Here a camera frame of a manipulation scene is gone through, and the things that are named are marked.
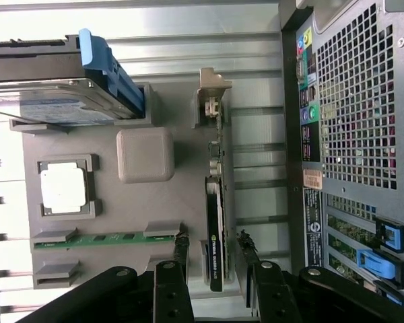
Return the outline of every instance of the green audio port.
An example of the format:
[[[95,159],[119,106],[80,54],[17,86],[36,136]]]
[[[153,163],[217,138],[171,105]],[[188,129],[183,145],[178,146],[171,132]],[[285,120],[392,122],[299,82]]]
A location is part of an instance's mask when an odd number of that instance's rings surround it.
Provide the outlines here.
[[[310,113],[308,115],[310,120],[316,118],[316,108],[314,106],[310,107]]]

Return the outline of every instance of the screw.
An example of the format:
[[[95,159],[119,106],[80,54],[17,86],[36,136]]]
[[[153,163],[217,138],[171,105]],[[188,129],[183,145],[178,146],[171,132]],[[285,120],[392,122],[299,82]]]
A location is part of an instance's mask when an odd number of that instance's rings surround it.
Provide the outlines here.
[[[320,276],[321,272],[318,271],[317,269],[308,269],[308,273],[312,276]]]
[[[398,47],[404,47],[404,37],[401,37],[400,39],[398,39]]]
[[[129,271],[126,269],[126,270],[123,270],[123,271],[119,271],[116,275],[117,276],[125,276],[125,275],[128,275],[129,274]]]
[[[342,267],[342,266],[338,266],[338,267],[337,267],[337,272],[339,272],[340,274],[345,273],[345,269],[344,269],[344,267]]]
[[[262,262],[263,268],[272,268],[272,264],[270,262]]]
[[[168,262],[167,264],[163,265],[163,268],[165,269],[171,269],[174,268],[175,264],[173,262]]]

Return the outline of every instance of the metal backplate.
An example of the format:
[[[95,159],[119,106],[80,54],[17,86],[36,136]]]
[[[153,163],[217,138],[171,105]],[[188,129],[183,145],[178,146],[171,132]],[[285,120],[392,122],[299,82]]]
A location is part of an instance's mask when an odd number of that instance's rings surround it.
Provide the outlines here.
[[[384,2],[357,1],[322,34],[313,32],[322,162],[304,163],[323,172],[323,192],[329,193],[324,216],[329,213],[371,234],[374,216],[404,224],[404,12],[386,12]],[[312,18],[300,33],[309,27]],[[363,240],[325,227],[331,239],[368,248]],[[329,254],[341,257],[325,246],[327,266]],[[404,260],[404,253],[395,256]],[[341,259],[348,266],[341,271],[360,270]],[[359,274],[376,278],[363,270]]]

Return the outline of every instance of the rear panel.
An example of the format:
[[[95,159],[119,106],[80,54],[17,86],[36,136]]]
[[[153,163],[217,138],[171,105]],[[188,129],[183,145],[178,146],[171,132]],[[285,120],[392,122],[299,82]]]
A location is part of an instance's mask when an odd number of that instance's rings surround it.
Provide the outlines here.
[[[404,296],[404,1],[357,1],[322,34],[314,19],[296,48],[303,177],[322,192],[323,265]],[[374,270],[362,250],[393,272]]]

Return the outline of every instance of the barcode label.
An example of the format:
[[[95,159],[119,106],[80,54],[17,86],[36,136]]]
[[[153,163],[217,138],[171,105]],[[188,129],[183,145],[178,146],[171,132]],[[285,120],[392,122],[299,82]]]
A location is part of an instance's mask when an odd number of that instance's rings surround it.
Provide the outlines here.
[[[304,170],[304,186],[321,190],[323,187],[322,172],[320,170]]]

